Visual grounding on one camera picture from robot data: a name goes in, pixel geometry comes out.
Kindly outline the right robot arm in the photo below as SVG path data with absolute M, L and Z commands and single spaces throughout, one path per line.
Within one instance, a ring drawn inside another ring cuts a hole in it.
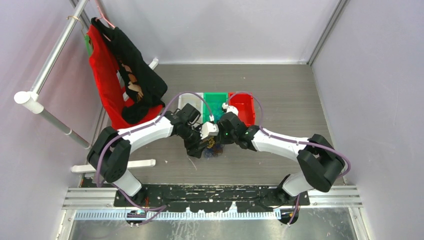
M 236 144 L 245 150 L 275 154 L 299 164 L 300 172 L 287 175 L 278 186 L 277 198 L 286 206 L 309 190 L 327 193 L 347 164 L 319 134 L 310 138 L 292 137 L 259 125 L 246 126 L 232 112 L 225 113 L 217 126 L 217 141 L 222 145 Z

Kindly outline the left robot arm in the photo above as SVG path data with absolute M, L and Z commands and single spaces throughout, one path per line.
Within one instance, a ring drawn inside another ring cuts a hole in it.
M 156 140 L 179 136 L 187 154 L 200 158 L 209 138 L 216 136 L 219 129 L 214 121 L 194 126 L 199 115 L 199 111 L 187 103 L 180 110 L 167 111 L 134 127 L 115 130 L 108 126 L 97 137 L 87 161 L 94 167 L 96 178 L 102 177 L 122 190 L 133 206 L 141 206 L 146 193 L 142 190 L 142 183 L 128 170 L 130 155 Z

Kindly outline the green plastic bin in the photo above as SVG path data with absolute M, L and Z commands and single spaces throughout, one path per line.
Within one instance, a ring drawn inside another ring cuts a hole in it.
M 204 92 L 203 99 L 209 105 L 213 116 L 214 121 L 217 122 L 224 112 L 222 111 L 222 104 L 226 103 L 229 97 L 228 92 Z

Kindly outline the red plastic bin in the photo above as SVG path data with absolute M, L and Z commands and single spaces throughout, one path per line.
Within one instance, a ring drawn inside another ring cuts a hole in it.
M 233 97 L 235 92 L 228 93 L 229 104 L 238 110 L 238 117 L 247 126 L 255 124 L 256 112 L 254 106 L 254 99 L 247 93 L 239 93 Z

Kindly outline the white plastic bin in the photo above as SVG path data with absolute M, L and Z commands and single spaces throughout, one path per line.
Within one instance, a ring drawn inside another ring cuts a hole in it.
M 203 114 L 204 102 L 196 95 L 192 93 L 184 93 L 178 97 L 178 109 L 182 109 L 186 104 L 190 104 L 195 107 L 200 114 Z

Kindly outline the black shirt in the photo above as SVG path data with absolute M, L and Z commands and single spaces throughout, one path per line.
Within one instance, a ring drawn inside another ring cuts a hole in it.
M 161 111 L 166 104 L 162 97 L 168 90 L 165 81 L 144 61 L 141 52 L 118 27 L 110 28 L 95 17 L 91 24 L 105 40 L 106 48 L 118 64 L 118 72 L 124 83 L 125 93 L 133 101 L 120 111 L 128 124 L 147 120 L 148 115 Z

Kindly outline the red shirt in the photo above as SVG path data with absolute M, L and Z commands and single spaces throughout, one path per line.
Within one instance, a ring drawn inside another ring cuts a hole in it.
M 149 108 L 146 116 L 133 124 L 124 120 L 122 117 L 123 110 L 128 110 L 129 107 L 134 106 L 134 101 L 130 98 L 124 100 L 125 89 L 121 86 L 117 76 L 118 62 L 107 47 L 101 33 L 93 25 L 89 27 L 87 35 L 93 48 L 89 57 L 89 64 L 92 68 L 101 103 L 110 118 L 111 126 L 116 130 L 125 129 L 154 119 L 163 109 L 162 105 Z

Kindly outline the green hanger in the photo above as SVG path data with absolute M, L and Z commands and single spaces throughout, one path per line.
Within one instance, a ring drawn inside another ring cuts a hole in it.
M 84 43 L 85 43 L 87 54 L 90 57 L 93 54 L 93 46 L 91 43 L 91 39 L 87 34 L 84 36 Z

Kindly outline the metal clothes rack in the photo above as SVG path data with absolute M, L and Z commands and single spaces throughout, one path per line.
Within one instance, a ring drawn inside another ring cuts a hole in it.
M 14 101 L 32 112 L 35 115 L 41 116 L 44 120 L 54 126 L 56 129 L 61 131 L 65 136 L 68 136 L 74 142 L 82 146 L 85 150 L 88 150 L 91 147 L 91 143 L 85 140 L 83 137 L 78 135 L 71 127 L 64 124 L 56 116 L 51 114 L 39 101 L 39 95 L 42 88 L 45 85 L 46 80 L 48 79 L 53 67 L 55 66 L 64 46 L 66 45 L 69 37 L 75 25 L 78 21 L 82 24 L 82 33 L 84 35 L 84 30 L 88 30 L 89 18 L 85 14 L 85 7 L 89 0 L 71 0 L 72 6 L 74 7 L 73 13 L 68 16 L 68 23 L 65 25 L 61 35 L 57 39 L 54 47 L 52 48 L 50 54 L 48 55 L 46 61 L 44 62 L 39 74 L 37 75 L 34 83 L 32 84 L 29 91 L 19 91 L 17 92 L 13 99 Z M 135 160 L 128 163 L 129 169 L 140 169 L 140 168 L 149 168 L 156 165 L 155 159 L 144 159 L 144 160 Z M 74 165 L 71 169 L 71 172 L 74 174 L 93 174 L 95 168 L 89 166 L 89 164 L 84 165 Z

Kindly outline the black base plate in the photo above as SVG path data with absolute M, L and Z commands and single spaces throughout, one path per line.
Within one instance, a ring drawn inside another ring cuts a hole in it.
M 296 204 L 274 185 L 144 184 L 131 199 L 144 208 L 165 206 L 176 213 L 225 213 L 232 205 L 237 213 L 262 213 Z

